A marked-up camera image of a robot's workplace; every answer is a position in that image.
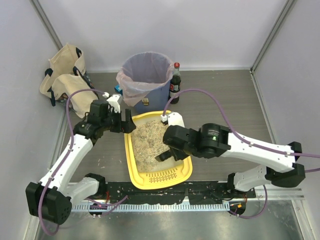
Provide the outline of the yellow litter box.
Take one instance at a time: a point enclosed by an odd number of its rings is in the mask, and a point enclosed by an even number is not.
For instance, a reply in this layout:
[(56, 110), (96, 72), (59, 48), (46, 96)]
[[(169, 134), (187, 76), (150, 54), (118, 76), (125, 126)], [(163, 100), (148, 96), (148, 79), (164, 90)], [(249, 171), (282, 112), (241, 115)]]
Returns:
[[(144, 124), (147, 121), (161, 120), (163, 111), (151, 111), (133, 116), (133, 122), (136, 126)], [(155, 190), (171, 187), (186, 181), (192, 174), (193, 164), (190, 156), (181, 160), (182, 163), (175, 167), (155, 171), (138, 172), (133, 152), (131, 133), (124, 134), (124, 145), (127, 159), (127, 166), (130, 180), (135, 187), (141, 190)]]

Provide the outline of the black litter scoop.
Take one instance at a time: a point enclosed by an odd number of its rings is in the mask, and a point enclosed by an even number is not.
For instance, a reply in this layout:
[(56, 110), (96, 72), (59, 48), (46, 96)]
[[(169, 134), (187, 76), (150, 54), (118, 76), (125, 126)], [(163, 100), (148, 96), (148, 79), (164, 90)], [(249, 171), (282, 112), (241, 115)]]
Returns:
[(172, 157), (172, 153), (171, 153), (171, 150), (167, 150), (165, 152), (162, 152), (161, 154), (157, 155), (155, 157), (155, 159), (158, 161), (158, 162), (164, 162), (165, 160), (169, 159)]

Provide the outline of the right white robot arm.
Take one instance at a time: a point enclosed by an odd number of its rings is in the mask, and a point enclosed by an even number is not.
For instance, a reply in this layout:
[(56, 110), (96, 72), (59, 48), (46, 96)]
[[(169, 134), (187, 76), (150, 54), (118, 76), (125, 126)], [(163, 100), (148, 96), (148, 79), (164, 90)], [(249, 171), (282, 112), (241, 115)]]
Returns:
[(295, 153), (302, 148), (298, 142), (289, 145), (267, 144), (271, 150), (255, 146), (254, 139), (240, 140), (228, 128), (206, 123), (199, 130), (170, 125), (162, 139), (169, 150), (156, 159), (160, 162), (174, 157), (175, 161), (188, 156), (212, 159), (230, 157), (256, 163), (258, 166), (244, 172), (233, 172), (227, 177), (227, 190), (246, 193), (249, 190), (271, 184), (281, 188), (295, 188), (305, 178), (305, 167), (297, 163)]

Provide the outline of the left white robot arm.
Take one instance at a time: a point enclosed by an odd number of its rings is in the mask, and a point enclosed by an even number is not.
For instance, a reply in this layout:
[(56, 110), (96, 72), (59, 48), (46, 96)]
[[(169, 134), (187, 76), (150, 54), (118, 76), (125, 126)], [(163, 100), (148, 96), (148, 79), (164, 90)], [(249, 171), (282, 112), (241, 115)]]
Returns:
[(38, 183), (27, 185), (25, 193), (32, 216), (62, 225), (74, 205), (88, 197), (102, 197), (107, 192), (106, 179), (99, 174), (88, 173), (72, 186), (69, 182), (104, 132), (129, 134), (136, 129), (129, 109), (122, 120), (121, 101), (119, 94), (94, 100), (86, 119), (74, 126), (68, 144), (52, 168)]

